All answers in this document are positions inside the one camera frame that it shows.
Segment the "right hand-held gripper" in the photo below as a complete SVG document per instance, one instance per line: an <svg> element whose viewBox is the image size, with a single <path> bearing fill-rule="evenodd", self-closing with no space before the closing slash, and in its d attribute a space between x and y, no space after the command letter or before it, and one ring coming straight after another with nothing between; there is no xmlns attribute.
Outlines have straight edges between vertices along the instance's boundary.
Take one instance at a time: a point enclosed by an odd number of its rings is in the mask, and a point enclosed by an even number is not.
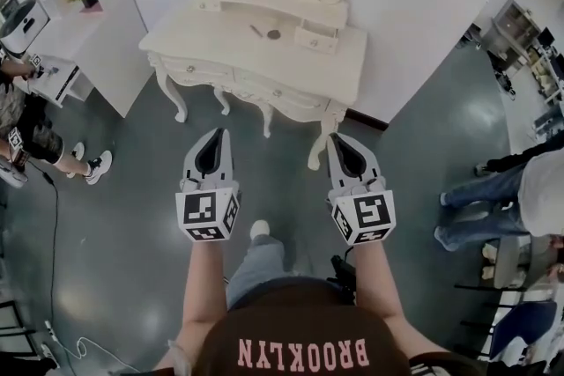
<svg viewBox="0 0 564 376"><path fill-rule="evenodd" d="M348 246L385 240L396 227L394 196L372 151L355 138L327 140L331 218Z"/></svg>

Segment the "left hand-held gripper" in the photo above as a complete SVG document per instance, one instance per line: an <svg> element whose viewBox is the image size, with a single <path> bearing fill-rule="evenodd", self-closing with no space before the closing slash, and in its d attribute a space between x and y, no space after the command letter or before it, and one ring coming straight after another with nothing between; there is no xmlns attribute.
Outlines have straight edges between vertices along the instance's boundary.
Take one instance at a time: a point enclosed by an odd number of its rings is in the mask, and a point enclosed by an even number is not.
<svg viewBox="0 0 564 376"><path fill-rule="evenodd" d="M233 172L227 129L207 132L187 153L186 179L181 180L175 202L178 227L192 242L230 239L240 211L239 183Z"/></svg>

